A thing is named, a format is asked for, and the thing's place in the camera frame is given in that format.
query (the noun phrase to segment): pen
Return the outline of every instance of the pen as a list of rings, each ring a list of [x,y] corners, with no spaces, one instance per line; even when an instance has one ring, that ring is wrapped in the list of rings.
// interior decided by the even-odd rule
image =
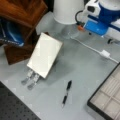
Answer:
[[[71,88],[71,85],[72,85],[72,80],[68,82],[68,85],[67,85],[67,88],[66,88],[66,94],[63,98],[63,101],[62,101],[62,108],[64,107],[65,103],[66,103],[66,100],[67,100],[67,97],[68,97],[68,92]]]

